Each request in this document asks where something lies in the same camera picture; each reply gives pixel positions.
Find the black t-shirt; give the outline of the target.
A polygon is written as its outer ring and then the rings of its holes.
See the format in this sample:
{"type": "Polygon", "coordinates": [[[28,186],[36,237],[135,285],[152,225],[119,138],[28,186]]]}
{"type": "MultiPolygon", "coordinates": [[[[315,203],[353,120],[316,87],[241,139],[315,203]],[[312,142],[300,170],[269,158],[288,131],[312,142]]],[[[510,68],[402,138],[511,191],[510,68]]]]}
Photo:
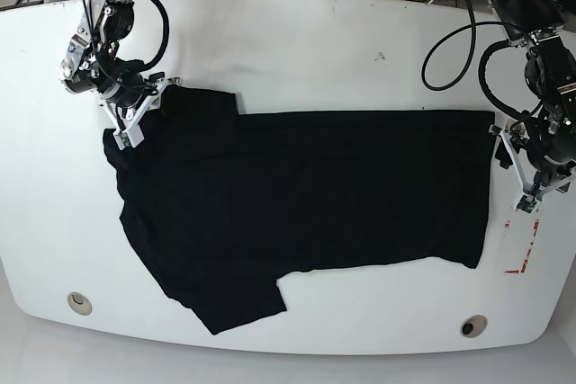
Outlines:
{"type": "Polygon", "coordinates": [[[160,289],[214,335],[285,311],[292,272],[429,257],[477,267],[491,111],[242,114],[234,94],[168,87],[143,141],[103,151],[124,233],[160,289]]]}

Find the red tape rectangle marking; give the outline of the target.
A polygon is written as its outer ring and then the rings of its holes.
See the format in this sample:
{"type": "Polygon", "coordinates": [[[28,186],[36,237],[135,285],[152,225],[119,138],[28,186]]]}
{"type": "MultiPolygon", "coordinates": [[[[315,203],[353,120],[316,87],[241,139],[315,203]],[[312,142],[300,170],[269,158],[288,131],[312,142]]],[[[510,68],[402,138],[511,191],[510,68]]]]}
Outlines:
{"type": "Polygon", "coordinates": [[[505,274],[521,274],[526,271],[540,218],[520,218],[509,220],[505,224],[499,266],[505,274]]]}

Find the right table grommet hole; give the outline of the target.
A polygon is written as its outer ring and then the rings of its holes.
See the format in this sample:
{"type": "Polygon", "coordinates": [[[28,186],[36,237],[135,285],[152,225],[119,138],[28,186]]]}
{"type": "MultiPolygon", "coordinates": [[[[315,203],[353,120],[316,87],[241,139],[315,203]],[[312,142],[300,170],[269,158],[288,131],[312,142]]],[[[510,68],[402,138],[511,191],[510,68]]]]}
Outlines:
{"type": "Polygon", "coordinates": [[[487,325],[488,319],[485,316],[472,316],[462,323],[460,333],[465,338],[475,338],[484,332],[487,325]]]}

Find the table grommet hole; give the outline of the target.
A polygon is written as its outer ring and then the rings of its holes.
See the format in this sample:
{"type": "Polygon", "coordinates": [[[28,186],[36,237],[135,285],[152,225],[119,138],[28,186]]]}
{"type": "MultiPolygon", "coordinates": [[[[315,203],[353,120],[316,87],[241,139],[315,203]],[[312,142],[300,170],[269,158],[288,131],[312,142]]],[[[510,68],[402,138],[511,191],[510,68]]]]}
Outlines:
{"type": "Polygon", "coordinates": [[[487,325],[488,319],[485,316],[472,316],[462,323],[460,333],[465,338],[475,338],[484,332],[487,325]]]}
{"type": "Polygon", "coordinates": [[[69,307],[80,316],[89,316],[93,312],[90,300],[78,292],[71,292],[67,295],[69,307]]]}

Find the left table grommet hole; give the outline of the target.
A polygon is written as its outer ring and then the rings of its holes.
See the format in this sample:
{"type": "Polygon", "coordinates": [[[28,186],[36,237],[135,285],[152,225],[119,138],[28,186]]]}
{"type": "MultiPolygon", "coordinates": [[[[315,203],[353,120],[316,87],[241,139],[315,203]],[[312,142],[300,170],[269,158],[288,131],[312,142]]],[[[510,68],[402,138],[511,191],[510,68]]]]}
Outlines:
{"type": "Polygon", "coordinates": [[[89,316],[93,312],[90,300],[78,292],[71,292],[67,295],[69,307],[80,316],[89,316]]]}

